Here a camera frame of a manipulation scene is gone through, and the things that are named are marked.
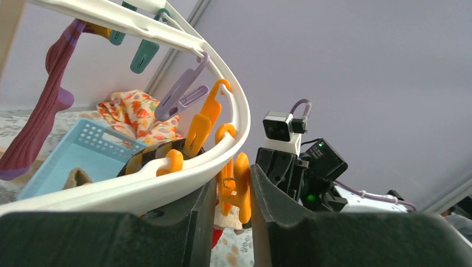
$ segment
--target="patterned fabric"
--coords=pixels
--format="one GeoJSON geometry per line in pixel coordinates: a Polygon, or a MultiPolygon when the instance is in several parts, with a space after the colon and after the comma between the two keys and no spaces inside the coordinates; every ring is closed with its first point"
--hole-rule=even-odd
{"type": "Polygon", "coordinates": [[[214,267],[254,266],[252,230],[237,235],[231,229],[224,229],[210,261],[214,267]]]}
{"type": "Polygon", "coordinates": [[[215,212],[215,227],[220,229],[232,228],[234,230],[243,230],[243,224],[239,221],[239,208],[233,206],[228,216],[221,213],[220,203],[218,203],[215,212]]]}
{"type": "Polygon", "coordinates": [[[159,101],[140,90],[117,92],[110,102],[97,104],[97,109],[111,126],[123,134],[147,145],[182,139],[177,133],[179,115],[168,121],[154,118],[159,101]]]}
{"type": "MultiPolygon", "coordinates": [[[[126,165],[123,167],[123,169],[121,169],[121,171],[118,173],[117,177],[138,172],[149,161],[155,159],[162,159],[172,149],[182,152],[184,160],[187,160],[189,159],[189,157],[184,154],[184,145],[185,139],[179,139],[172,142],[167,142],[165,144],[149,146],[136,153],[133,157],[131,157],[126,163],[126,165]]],[[[204,152],[205,151],[203,149],[200,149],[197,155],[201,155],[204,152]]]]}

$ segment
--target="clothes hanger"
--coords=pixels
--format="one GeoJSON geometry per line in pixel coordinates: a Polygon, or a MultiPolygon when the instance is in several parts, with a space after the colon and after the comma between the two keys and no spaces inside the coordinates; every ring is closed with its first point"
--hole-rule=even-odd
{"type": "MultiPolygon", "coordinates": [[[[137,11],[137,7],[132,6],[128,3],[126,3],[126,2],[122,2],[121,6],[124,7],[124,8],[127,8],[129,10],[132,10],[134,12],[137,11]]],[[[109,37],[110,43],[112,43],[113,45],[119,46],[123,43],[123,40],[125,39],[125,36],[126,36],[126,33],[122,33],[122,32],[113,30],[113,31],[111,31],[110,37],[109,37]]]]}
{"type": "MultiPolygon", "coordinates": [[[[165,8],[162,8],[158,11],[156,16],[154,17],[155,21],[159,21],[161,15],[166,13],[170,16],[169,11],[165,8]]],[[[139,47],[134,55],[133,61],[131,61],[131,71],[134,73],[140,74],[144,71],[144,69],[149,65],[151,60],[153,60],[154,56],[159,50],[159,44],[154,42],[149,42],[147,40],[142,40],[139,44],[139,47]]]]}
{"type": "MultiPolygon", "coordinates": [[[[166,8],[171,14],[172,17],[163,14],[163,18],[168,20],[169,25],[166,25],[108,0],[28,1],[93,24],[190,52],[200,58],[203,58],[202,52],[206,52],[210,57],[207,65],[210,73],[216,80],[226,79],[231,84],[231,91],[225,85],[221,85],[221,90],[231,109],[229,123],[237,131],[234,137],[225,132],[217,145],[197,157],[184,160],[180,171],[156,178],[157,170],[169,169],[172,163],[169,158],[157,159],[131,175],[0,205],[0,215],[32,210],[121,211],[142,214],[180,199],[206,184],[244,144],[249,135],[250,113],[238,80],[210,44],[169,3],[155,6],[155,9],[166,8]]],[[[135,2],[128,2],[140,8],[135,2]]]]}
{"type": "Polygon", "coordinates": [[[188,90],[210,61],[210,57],[206,52],[203,52],[203,56],[203,60],[199,57],[197,58],[200,65],[194,70],[191,68],[187,69],[156,107],[154,110],[154,117],[157,120],[167,121],[171,119],[208,94],[210,89],[208,89],[207,86],[202,85],[191,91],[188,95],[184,95],[185,91],[188,90]]]}
{"type": "Polygon", "coordinates": [[[184,145],[184,153],[189,157],[195,157],[198,154],[220,116],[222,106],[216,100],[220,85],[224,85],[228,90],[231,90],[231,85],[227,80],[218,80],[213,85],[212,91],[206,98],[200,113],[192,119],[184,145]]]}
{"type": "MultiPolygon", "coordinates": [[[[223,139],[225,133],[234,136],[236,129],[229,123],[221,125],[215,134],[215,144],[223,139]]],[[[234,162],[231,159],[217,174],[221,213],[228,216],[233,206],[238,207],[239,221],[242,224],[248,223],[251,217],[249,180],[249,158],[245,153],[240,153],[234,162]]]]}
{"type": "Polygon", "coordinates": [[[184,166],[184,155],[182,155],[182,152],[176,149],[171,149],[169,152],[167,152],[167,155],[165,155],[165,157],[171,160],[170,168],[158,170],[156,176],[166,175],[172,172],[182,170],[182,167],[184,166]]]}

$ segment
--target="white plastic hanger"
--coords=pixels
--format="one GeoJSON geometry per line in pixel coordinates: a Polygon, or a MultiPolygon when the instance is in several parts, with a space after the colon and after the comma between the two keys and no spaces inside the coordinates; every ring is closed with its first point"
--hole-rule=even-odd
{"type": "Polygon", "coordinates": [[[208,53],[210,72],[224,78],[231,92],[222,86],[230,103],[231,124],[237,129],[233,138],[226,134],[220,143],[190,160],[183,170],[156,177],[156,171],[170,166],[169,159],[153,160],[139,172],[102,182],[79,186],[0,206],[0,216],[14,211],[126,211],[141,214],[171,203],[210,181],[238,152],[249,134],[249,105],[239,82],[215,50],[168,3],[162,0],[128,0],[147,11],[166,8],[165,16],[175,28],[108,0],[28,0],[30,3],[67,14],[84,21],[130,34],[201,57],[208,53]]]}

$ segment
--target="red object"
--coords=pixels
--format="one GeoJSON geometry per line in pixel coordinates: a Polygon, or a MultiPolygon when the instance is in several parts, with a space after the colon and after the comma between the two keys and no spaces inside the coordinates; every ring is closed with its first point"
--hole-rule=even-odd
{"type": "Polygon", "coordinates": [[[214,247],[217,245],[218,240],[220,240],[222,234],[223,234],[223,231],[222,231],[222,230],[213,228],[213,243],[212,243],[212,248],[214,248],[214,247]]]}

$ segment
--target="camera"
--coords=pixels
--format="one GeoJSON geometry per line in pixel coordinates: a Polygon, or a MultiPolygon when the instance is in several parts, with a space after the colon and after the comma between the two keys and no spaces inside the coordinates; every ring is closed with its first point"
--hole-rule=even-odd
{"type": "Polygon", "coordinates": [[[269,111],[262,121],[267,138],[290,142],[293,134],[304,134],[307,131],[306,120],[293,118],[291,113],[269,111]]]}
{"type": "Polygon", "coordinates": [[[293,136],[293,115],[288,112],[269,111],[262,124],[267,138],[283,142],[290,142],[293,136]]]}

